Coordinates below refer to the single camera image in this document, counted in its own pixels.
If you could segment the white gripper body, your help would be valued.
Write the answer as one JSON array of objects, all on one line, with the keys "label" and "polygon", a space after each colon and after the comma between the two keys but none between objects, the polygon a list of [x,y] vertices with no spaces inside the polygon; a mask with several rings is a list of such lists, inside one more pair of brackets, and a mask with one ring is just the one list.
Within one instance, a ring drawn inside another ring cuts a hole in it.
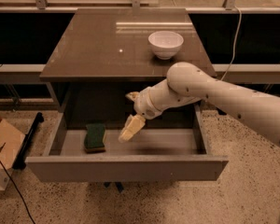
[{"label": "white gripper body", "polygon": [[144,89],[135,95],[133,109],[144,119],[154,119],[161,114],[149,96],[150,89]]}]

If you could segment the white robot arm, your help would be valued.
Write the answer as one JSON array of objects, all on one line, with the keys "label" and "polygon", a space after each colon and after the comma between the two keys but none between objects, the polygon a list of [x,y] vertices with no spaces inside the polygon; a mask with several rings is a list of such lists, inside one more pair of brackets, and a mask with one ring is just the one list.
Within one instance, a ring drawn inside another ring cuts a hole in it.
[{"label": "white robot arm", "polygon": [[127,118],[120,142],[130,141],[165,110],[204,100],[280,147],[280,97],[215,79],[192,63],[175,63],[163,81],[126,97],[135,114]]}]

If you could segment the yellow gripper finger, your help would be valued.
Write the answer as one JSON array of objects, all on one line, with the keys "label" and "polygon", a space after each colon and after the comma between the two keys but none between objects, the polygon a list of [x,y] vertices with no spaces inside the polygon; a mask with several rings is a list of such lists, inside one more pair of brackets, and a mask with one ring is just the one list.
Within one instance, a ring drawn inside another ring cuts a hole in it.
[{"label": "yellow gripper finger", "polygon": [[146,124],[146,119],[140,115],[130,115],[120,132],[119,141],[121,143],[128,142],[137,134]]},{"label": "yellow gripper finger", "polygon": [[136,100],[136,98],[137,98],[138,95],[139,95],[139,92],[138,92],[138,91],[132,91],[132,92],[127,93],[127,94],[125,95],[125,97],[126,97],[128,100],[134,102],[134,101]]}]

